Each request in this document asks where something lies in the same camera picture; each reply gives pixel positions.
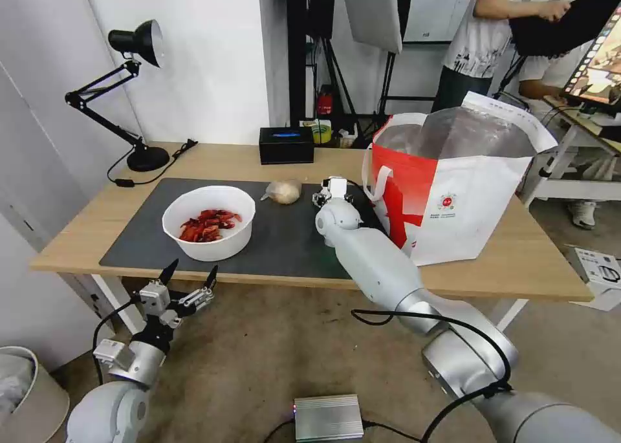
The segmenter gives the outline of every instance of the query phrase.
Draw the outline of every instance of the lamp base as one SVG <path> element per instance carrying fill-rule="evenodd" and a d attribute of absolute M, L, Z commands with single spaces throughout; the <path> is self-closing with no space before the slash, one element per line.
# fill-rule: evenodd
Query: lamp base
<path fill-rule="evenodd" d="M 132 171 L 153 171 L 168 163 L 170 156 L 161 147 L 144 146 L 136 149 L 127 158 L 127 166 Z"/>

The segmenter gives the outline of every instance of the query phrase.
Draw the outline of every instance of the chopped red pepper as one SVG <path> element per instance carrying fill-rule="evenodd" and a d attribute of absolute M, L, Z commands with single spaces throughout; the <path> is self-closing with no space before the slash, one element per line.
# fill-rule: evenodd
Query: chopped red pepper
<path fill-rule="evenodd" d="M 235 228 L 235 222 L 231 221 L 233 218 L 241 222 L 239 214 L 228 210 L 203 210 L 197 218 L 190 218 L 181 225 L 183 231 L 179 239 L 191 243 L 210 243 L 212 241 L 218 241 L 222 239 L 220 229 L 230 230 L 231 228 Z"/>

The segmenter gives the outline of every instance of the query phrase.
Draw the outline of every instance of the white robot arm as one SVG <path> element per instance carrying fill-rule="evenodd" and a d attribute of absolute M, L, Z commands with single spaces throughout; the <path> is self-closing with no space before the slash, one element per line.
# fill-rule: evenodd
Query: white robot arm
<path fill-rule="evenodd" d="M 136 442 L 146 423 L 149 391 L 170 351 L 175 329 L 184 317 L 213 299 L 217 265 L 203 286 L 188 295 L 167 288 L 178 261 L 138 293 L 136 302 L 139 299 L 142 304 L 146 326 L 131 338 L 129 346 L 102 340 L 93 351 L 93 356 L 118 381 L 93 389 L 73 409 L 67 422 L 67 443 Z"/>
<path fill-rule="evenodd" d="M 359 228 L 360 214 L 350 203 L 347 180 L 324 180 L 313 201 L 320 207 L 315 218 L 317 230 L 372 302 L 390 311 L 436 314 L 470 324 L 491 338 L 509 363 L 515 363 L 516 348 L 482 313 L 463 301 L 428 292 L 419 269 L 381 231 Z M 422 357 L 430 374 L 452 398 L 459 399 L 503 377 L 505 368 L 498 352 L 475 332 L 437 319 L 400 320 L 419 334 L 440 331 L 423 349 Z M 472 403 L 500 443 L 621 443 L 618 433 L 586 411 L 543 394 L 502 391 L 490 398 L 480 396 Z"/>

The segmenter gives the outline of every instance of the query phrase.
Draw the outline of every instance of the lamp shade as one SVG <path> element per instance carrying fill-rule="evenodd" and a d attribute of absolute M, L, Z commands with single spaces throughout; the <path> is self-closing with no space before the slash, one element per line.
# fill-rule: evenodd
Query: lamp shade
<path fill-rule="evenodd" d="M 108 33 L 108 42 L 117 52 L 138 54 L 153 66 L 163 66 L 162 31 L 154 19 L 145 21 L 133 32 L 114 29 Z"/>

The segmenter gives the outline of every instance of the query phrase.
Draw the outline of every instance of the black desk lamp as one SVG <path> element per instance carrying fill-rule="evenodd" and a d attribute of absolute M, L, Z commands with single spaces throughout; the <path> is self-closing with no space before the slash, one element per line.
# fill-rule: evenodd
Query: black desk lamp
<path fill-rule="evenodd" d="M 129 142 L 134 147 L 133 152 L 127 158 L 127 166 L 131 170 L 151 171 L 158 169 L 166 165 L 170 159 L 166 150 L 161 147 L 147 146 L 143 143 L 141 136 L 113 124 L 97 112 L 91 110 L 88 107 L 88 103 L 138 76 L 140 62 L 133 58 L 133 54 L 140 55 L 153 66 L 158 68 L 162 67 L 164 61 L 164 46 L 162 43 L 160 26 L 157 21 L 152 19 L 151 21 L 142 23 L 133 32 L 112 30 L 108 34 L 108 42 L 110 42 L 110 46 L 113 49 L 121 52 L 127 61 L 119 66 L 119 68 L 112 70 L 108 74 L 81 87 L 77 91 L 68 92 L 65 95 L 65 101 L 89 118 L 98 122 L 104 128 L 112 131 L 121 139 Z M 111 76 L 125 70 L 129 75 L 122 78 L 120 81 L 105 87 L 95 87 Z"/>

